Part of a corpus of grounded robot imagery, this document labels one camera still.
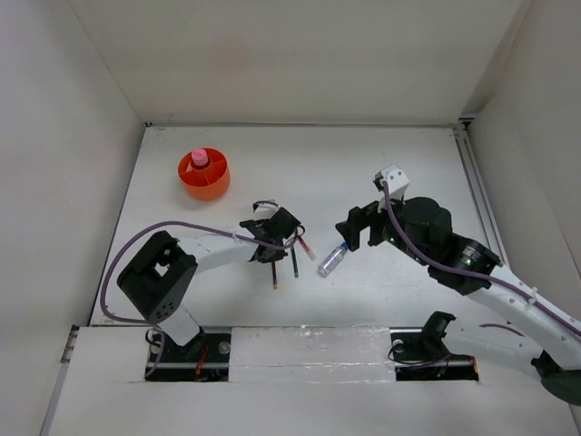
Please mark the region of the pink capped small bottle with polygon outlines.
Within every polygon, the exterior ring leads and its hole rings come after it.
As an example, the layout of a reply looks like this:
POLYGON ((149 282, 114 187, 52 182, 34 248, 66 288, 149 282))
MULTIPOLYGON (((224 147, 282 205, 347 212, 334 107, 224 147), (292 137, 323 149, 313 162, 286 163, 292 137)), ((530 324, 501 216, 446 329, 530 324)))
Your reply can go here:
POLYGON ((191 167, 194 169, 201 170, 203 168, 206 168, 211 162, 210 157, 204 148, 192 150, 190 153, 190 157, 191 157, 191 167))

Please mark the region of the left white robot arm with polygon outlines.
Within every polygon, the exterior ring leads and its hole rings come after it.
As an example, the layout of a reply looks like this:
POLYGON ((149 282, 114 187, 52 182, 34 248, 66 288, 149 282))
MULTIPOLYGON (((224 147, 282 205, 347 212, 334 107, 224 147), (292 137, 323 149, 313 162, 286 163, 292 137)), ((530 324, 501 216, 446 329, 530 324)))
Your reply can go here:
POLYGON ((275 263, 303 227, 281 207, 269 218, 242 221, 230 231, 183 222, 161 223, 154 230, 116 283, 143 320, 162 330, 163 348, 189 361, 205 345, 205 331, 182 304, 193 278, 231 263, 275 263))

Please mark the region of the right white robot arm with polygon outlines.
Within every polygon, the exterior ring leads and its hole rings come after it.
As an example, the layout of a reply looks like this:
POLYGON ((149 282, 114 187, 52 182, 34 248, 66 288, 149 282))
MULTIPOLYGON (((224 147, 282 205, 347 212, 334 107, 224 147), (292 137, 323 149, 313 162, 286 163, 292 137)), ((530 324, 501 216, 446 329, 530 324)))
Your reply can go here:
POLYGON ((482 357, 531 376, 572 405, 580 403, 580 323, 524 284, 483 244, 456 234, 450 212, 427 197, 381 199, 354 207, 335 226, 348 250, 389 243, 426 267, 430 278, 497 313, 507 325, 476 327, 433 312, 405 352, 422 363, 452 354, 482 357))

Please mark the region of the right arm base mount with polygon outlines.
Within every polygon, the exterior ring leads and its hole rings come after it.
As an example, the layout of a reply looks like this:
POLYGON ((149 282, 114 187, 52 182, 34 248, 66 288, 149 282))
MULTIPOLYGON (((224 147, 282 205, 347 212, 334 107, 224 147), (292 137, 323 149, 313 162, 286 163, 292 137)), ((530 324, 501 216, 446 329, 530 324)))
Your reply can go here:
POLYGON ((429 351, 419 331, 395 331, 390 335, 388 359, 394 363, 397 382, 478 382, 472 356, 446 351, 429 351))

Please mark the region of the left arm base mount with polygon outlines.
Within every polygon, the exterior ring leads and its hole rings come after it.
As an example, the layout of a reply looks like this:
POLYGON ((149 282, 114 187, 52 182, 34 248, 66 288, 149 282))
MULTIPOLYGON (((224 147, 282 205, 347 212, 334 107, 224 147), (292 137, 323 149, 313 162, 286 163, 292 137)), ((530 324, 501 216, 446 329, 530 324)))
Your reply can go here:
POLYGON ((181 347, 168 336, 149 330, 144 379, 148 382, 227 382, 230 372, 231 332, 205 332, 193 345, 181 347))

